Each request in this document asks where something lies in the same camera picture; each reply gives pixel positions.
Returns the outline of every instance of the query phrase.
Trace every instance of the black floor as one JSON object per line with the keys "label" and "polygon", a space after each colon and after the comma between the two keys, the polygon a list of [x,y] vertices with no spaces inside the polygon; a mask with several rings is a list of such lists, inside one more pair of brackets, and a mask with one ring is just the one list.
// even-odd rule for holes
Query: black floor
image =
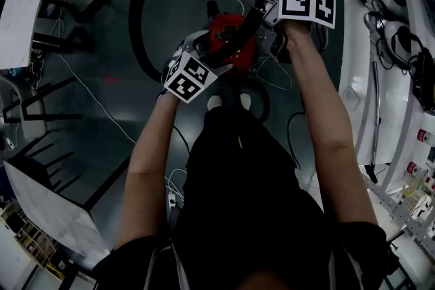
{"label": "black floor", "polygon": [[[89,2],[89,0],[68,1],[76,5]],[[207,1],[146,1],[143,16],[143,39],[149,56],[154,58],[154,64],[157,65],[172,56],[179,42],[186,35],[204,26],[207,19]],[[241,11],[237,0],[217,0],[217,2],[223,12],[239,13]],[[108,112],[132,138],[136,139],[152,111],[161,86],[141,70],[133,54],[128,34],[129,3],[130,0],[111,0],[110,6],[103,8],[91,22],[83,26],[95,40],[97,51],[94,54],[65,54],[65,58]],[[66,30],[63,37],[75,26],[69,14],[65,14],[64,20]],[[37,23],[37,29],[47,33],[53,24],[54,21],[40,20]],[[336,29],[330,31],[329,46],[323,54],[336,87],[340,79],[342,51],[343,0],[337,0]],[[265,122],[271,134],[286,149],[288,149],[286,135],[288,117],[302,110],[300,90],[294,80],[291,66],[288,65],[287,68],[293,79],[293,88],[283,91],[266,86],[271,99],[271,113]],[[274,84],[284,86],[287,84],[285,76],[272,62],[266,63],[260,74]],[[52,54],[45,63],[41,84],[55,83],[69,76],[71,73],[66,64],[57,54]],[[207,99],[218,88],[219,85],[216,84],[190,105],[180,104],[179,106],[175,124],[190,146],[201,132]],[[254,113],[261,110],[261,105],[256,99],[253,96]],[[84,118],[79,121],[49,124],[49,129],[54,132],[49,136],[51,139],[44,141],[41,146],[50,140],[55,140],[56,147],[47,150],[39,157],[42,162],[48,162],[50,158],[55,158],[57,155],[74,151],[73,157],[63,162],[63,170],[53,178],[53,181],[67,180],[77,174],[82,174],[80,180],[65,190],[63,194],[77,202],[84,202],[129,156],[133,144],[107,118],[103,110],[78,82],[47,98],[46,108],[51,112],[80,111],[84,114]],[[303,186],[307,184],[314,172],[313,150],[304,117],[299,117],[292,124],[291,138],[302,166],[302,170],[298,172],[298,178]],[[177,167],[183,168],[187,159],[186,148],[178,134],[174,132],[167,173]],[[184,181],[183,176],[183,173],[174,175],[174,181],[180,188]],[[113,247],[114,234],[117,230],[124,180],[125,175],[116,182],[91,212],[109,248]]]}

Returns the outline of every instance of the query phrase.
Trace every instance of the forearm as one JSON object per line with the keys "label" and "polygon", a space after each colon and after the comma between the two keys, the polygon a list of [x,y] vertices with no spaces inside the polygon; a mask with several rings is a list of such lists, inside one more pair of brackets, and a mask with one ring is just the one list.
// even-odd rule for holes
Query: forearm
{"label": "forearm", "polygon": [[314,146],[353,146],[349,116],[311,38],[308,35],[290,37],[288,50]]}
{"label": "forearm", "polygon": [[297,26],[286,31],[307,112],[322,199],[328,200],[325,206],[332,207],[339,222],[377,223],[358,168],[345,106],[308,31]]}
{"label": "forearm", "polygon": [[177,105],[171,93],[160,97],[133,150],[116,248],[157,235],[164,223],[164,172]]}
{"label": "forearm", "polygon": [[171,93],[159,98],[135,145],[129,173],[159,173],[163,176],[178,102]]}

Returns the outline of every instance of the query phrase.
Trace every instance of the white sneaker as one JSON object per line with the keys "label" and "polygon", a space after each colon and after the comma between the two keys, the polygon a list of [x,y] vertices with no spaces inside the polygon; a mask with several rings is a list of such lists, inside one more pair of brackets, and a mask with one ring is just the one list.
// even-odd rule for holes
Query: white sneaker
{"label": "white sneaker", "polygon": [[249,108],[251,107],[251,96],[248,95],[248,93],[242,93],[240,95],[240,101],[242,103],[242,107],[245,110],[249,110]]}
{"label": "white sneaker", "polygon": [[209,101],[207,102],[207,109],[210,111],[213,108],[221,107],[223,104],[222,98],[219,96],[211,96]]}

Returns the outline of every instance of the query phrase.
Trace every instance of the cable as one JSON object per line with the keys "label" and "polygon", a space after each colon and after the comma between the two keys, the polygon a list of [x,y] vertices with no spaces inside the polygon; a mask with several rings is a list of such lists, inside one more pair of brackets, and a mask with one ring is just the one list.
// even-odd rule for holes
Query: cable
{"label": "cable", "polygon": [[258,76],[258,72],[260,71],[260,69],[261,69],[261,67],[263,66],[263,64],[268,60],[268,59],[270,59],[270,58],[272,58],[272,57],[270,57],[270,56],[267,56],[267,57],[263,57],[263,58],[265,58],[263,61],[262,61],[262,63],[260,64],[260,66],[257,68],[257,70],[256,70],[256,73],[255,73],[255,75],[256,75],[256,78],[257,79],[259,79],[259,80],[261,80],[261,81],[263,81],[264,83],[266,83],[266,84],[268,84],[268,85],[271,85],[271,86],[273,86],[273,87],[276,87],[276,88],[279,88],[280,90],[284,90],[284,91],[288,91],[290,88],[292,88],[292,86],[293,86],[293,81],[292,81],[292,78],[290,77],[290,75],[288,75],[288,73],[287,73],[287,71],[285,71],[285,69],[275,60],[275,59],[273,59],[273,62],[275,62],[275,64],[284,72],[284,74],[286,74],[287,75],[287,77],[288,77],[288,79],[289,79],[289,81],[290,81],[290,86],[289,87],[287,87],[287,88],[284,88],[284,87],[281,87],[281,86],[278,86],[278,85],[275,85],[275,84],[272,84],[271,82],[269,82],[269,81],[267,81],[266,79],[263,79],[262,77],[260,77],[260,76]]}
{"label": "cable", "polygon": [[[62,36],[62,34],[65,32],[65,23],[62,21],[62,15],[63,15],[63,10],[65,9],[65,7],[61,7],[60,8],[60,12],[59,12],[59,18],[56,20],[56,22],[54,23],[54,26],[52,28],[52,30],[50,31],[50,35],[53,34],[54,30],[56,29],[56,27],[59,25],[59,32],[58,32],[58,37],[60,38]],[[39,74],[34,72],[34,66],[35,66],[35,62],[31,63],[31,70],[32,73],[36,74],[37,76],[37,81],[35,82],[35,85],[33,86],[34,89],[36,90],[39,86],[39,83],[41,82],[42,79],[42,73],[44,71],[44,64],[46,62],[48,56],[46,56],[42,62],[41,62],[41,69],[39,70]]]}
{"label": "cable", "polygon": [[237,1],[239,2],[239,4],[240,4],[241,7],[242,7],[242,13],[241,13],[241,15],[244,16],[244,15],[245,15],[245,6],[243,5],[242,0],[237,0]]}
{"label": "cable", "polygon": [[388,67],[388,68],[383,64],[383,60],[382,60],[382,58],[381,58],[381,57],[384,57],[383,52],[379,53],[379,42],[380,42],[381,40],[382,40],[382,38],[379,38],[378,41],[376,41],[376,52],[377,52],[377,54],[378,54],[379,61],[381,62],[382,67],[383,67],[385,70],[390,70],[390,69],[392,69],[392,68],[394,67],[394,63],[392,63],[391,66]]}
{"label": "cable", "polygon": [[175,168],[175,169],[171,172],[171,174],[169,175],[169,178],[166,177],[166,176],[165,176],[164,178],[168,181],[167,188],[169,188],[169,191],[171,192],[171,194],[177,194],[177,195],[178,195],[178,196],[183,200],[183,202],[184,202],[184,195],[183,195],[183,194],[178,190],[176,184],[174,184],[174,182],[172,182],[172,180],[171,180],[173,174],[174,174],[177,170],[180,170],[181,172],[188,174],[188,173],[187,173],[184,169],[182,169],[182,168]]}
{"label": "cable", "polygon": [[329,44],[329,32],[328,32],[328,28],[326,28],[325,26],[322,26],[318,23],[315,23],[315,32],[317,34],[317,38],[319,39],[319,49],[318,52],[321,54],[327,47]]}
{"label": "cable", "polygon": [[377,177],[378,174],[381,174],[384,170],[386,170],[386,168],[384,168],[383,170],[380,170],[378,173],[375,174],[375,176]]}
{"label": "cable", "polygon": [[[14,102],[14,89],[12,89],[11,90],[11,93],[10,93],[10,104],[12,104]],[[18,132],[18,127],[19,127],[19,123],[17,122],[17,124],[16,124],[16,128],[15,128],[15,143],[13,143],[12,142],[12,132],[13,132],[13,126],[12,126],[12,124],[11,124],[11,127],[10,127],[10,133],[11,133],[11,135],[10,135],[10,137],[9,138],[6,138],[6,147],[7,147],[7,149],[9,150],[9,151],[13,151],[16,147],[17,147],[17,145],[18,145],[18,142],[17,142],[17,132]]]}
{"label": "cable", "polygon": [[186,149],[188,150],[188,153],[189,153],[189,155],[190,155],[189,144],[188,144],[188,142],[185,140],[185,138],[183,137],[183,134],[179,131],[179,129],[178,129],[177,127],[172,126],[172,128],[174,128],[174,129],[178,132],[178,134],[180,135],[181,139],[183,140],[184,145],[186,146]]}
{"label": "cable", "polygon": [[184,196],[181,195],[179,192],[171,192],[171,193],[174,193],[174,194],[176,194],[177,196],[179,196],[179,197],[183,200],[183,202],[184,202]]}
{"label": "cable", "polygon": [[75,78],[79,81],[79,83],[81,83],[83,85],[83,87],[85,87],[85,89],[89,92],[90,96],[94,99],[95,102],[97,102],[97,104],[102,108],[102,110],[105,112],[105,114],[108,116],[108,118],[115,124],[118,126],[118,128],[121,130],[122,133],[124,133],[124,135],[134,144],[136,144],[136,142],[134,140],[132,140],[130,138],[130,136],[125,132],[125,130],[119,125],[119,123],[117,123],[117,121],[115,121],[115,119],[109,114],[109,112],[106,110],[106,108],[104,108],[104,106],[99,102],[99,100],[94,96],[94,94],[90,91],[89,87],[82,81],[82,79],[80,79],[76,73],[74,73],[74,70],[71,68],[71,65],[69,65],[68,61],[65,59],[65,57],[62,54],[59,54],[59,56],[63,59],[63,61],[65,62],[65,64],[68,66],[69,70],[72,72],[72,74],[75,76]]}
{"label": "cable", "polygon": [[293,113],[288,118],[288,121],[287,121],[287,142],[288,142],[288,147],[290,149],[290,155],[291,155],[293,163],[294,163],[294,168],[297,169],[297,170],[300,170],[300,163],[299,163],[298,159],[296,158],[296,155],[293,152],[292,143],[290,142],[290,128],[292,127],[294,118],[297,115],[305,115],[305,111],[303,111],[303,112],[299,111],[297,113]]}

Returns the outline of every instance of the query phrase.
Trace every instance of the black cable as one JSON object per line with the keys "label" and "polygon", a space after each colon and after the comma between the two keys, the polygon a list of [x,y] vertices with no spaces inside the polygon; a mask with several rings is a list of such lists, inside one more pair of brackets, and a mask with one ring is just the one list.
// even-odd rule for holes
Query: black cable
{"label": "black cable", "polygon": [[378,41],[376,41],[376,52],[377,52],[377,54],[378,54],[379,61],[381,62],[382,67],[383,67],[385,70],[390,70],[390,69],[392,69],[392,68],[394,67],[394,63],[392,63],[391,66],[388,67],[388,68],[383,64],[383,60],[382,60],[383,52],[379,53],[379,42],[380,42],[381,40],[382,40],[382,38],[379,38]]}
{"label": "black cable", "polygon": [[298,159],[296,158],[296,155],[293,152],[292,142],[290,141],[290,123],[297,115],[305,115],[305,111],[303,111],[303,112],[299,111],[297,113],[293,113],[288,118],[288,121],[287,121],[287,142],[288,142],[288,147],[290,149],[290,156],[292,157],[294,168],[297,170],[300,170],[300,163],[299,163]]}
{"label": "black cable", "polygon": [[181,139],[183,139],[184,145],[186,146],[186,149],[188,150],[188,153],[190,155],[190,149],[189,149],[188,142],[185,140],[185,138],[183,137],[183,135],[181,134],[181,132],[179,131],[179,129],[177,127],[175,127],[175,126],[172,126],[172,127],[173,127],[173,129],[175,129],[178,132],[178,134],[180,135]]}
{"label": "black cable", "polygon": [[319,49],[317,51],[321,54],[325,50],[325,37],[323,31],[321,32],[319,30],[319,25],[317,23],[315,24],[315,32],[317,34],[317,38],[319,39]]}

